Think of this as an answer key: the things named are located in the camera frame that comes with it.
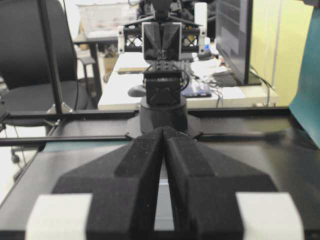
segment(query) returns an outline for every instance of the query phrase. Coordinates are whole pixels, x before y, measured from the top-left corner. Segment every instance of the paper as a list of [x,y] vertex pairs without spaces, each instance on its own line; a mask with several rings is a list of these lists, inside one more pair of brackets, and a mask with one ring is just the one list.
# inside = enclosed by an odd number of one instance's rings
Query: paper
[[92,194],[40,195],[27,222],[25,240],[86,240]]
[[288,193],[237,192],[243,240],[304,240],[299,212]]
[[147,68],[150,66],[149,63],[143,58],[140,52],[126,52],[121,54],[114,67],[114,71],[118,72],[119,69],[134,69],[134,68]]

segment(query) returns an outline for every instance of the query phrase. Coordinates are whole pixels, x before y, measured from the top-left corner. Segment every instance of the teal panel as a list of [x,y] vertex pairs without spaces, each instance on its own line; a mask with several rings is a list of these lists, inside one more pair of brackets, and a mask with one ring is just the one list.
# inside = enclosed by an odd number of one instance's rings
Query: teal panel
[[89,149],[96,147],[122,147],[128,144],[129,141],[70,141],[70,142],[51,142],[48,143],[43,152],[62,152],[78,149]]
[[291,112],[320,147],[320,9],[314,8]]

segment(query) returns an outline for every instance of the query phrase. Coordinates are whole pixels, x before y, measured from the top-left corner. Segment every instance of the chair wheel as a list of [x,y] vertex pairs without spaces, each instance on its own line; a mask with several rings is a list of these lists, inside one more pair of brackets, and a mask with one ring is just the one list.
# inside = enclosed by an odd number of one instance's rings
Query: chair wheel
[[20,158],[16,154],[11,155],[11,161],[13,164],[18,164],[20,163]]

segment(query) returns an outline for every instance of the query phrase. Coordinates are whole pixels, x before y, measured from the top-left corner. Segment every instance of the black chair backrest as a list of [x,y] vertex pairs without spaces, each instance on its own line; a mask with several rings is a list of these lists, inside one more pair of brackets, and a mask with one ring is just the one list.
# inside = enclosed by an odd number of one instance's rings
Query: black chair backrest
[[[60,81],[75,81],[68,23],[58,0],[46,0]],[[50,82],[36,0],[0,0],[0,71],[9,89]]]

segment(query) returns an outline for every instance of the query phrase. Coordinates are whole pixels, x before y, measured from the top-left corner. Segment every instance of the desk leg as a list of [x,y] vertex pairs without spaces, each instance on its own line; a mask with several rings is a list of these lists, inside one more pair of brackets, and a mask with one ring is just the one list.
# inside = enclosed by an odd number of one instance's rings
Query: desk leg
[[97,44],[91,43],[89,44],[91,57],[95,60],[95,64],[92,65],[93,68],[93,76],[95,83],[95,92],[96,92],[96,103],[98,104],[101,96],[102,96],[102,87],[101,87],[101,79],[100,79],[100,71],[99,71],[99,63],[98,63],[98,53],[97,53]]

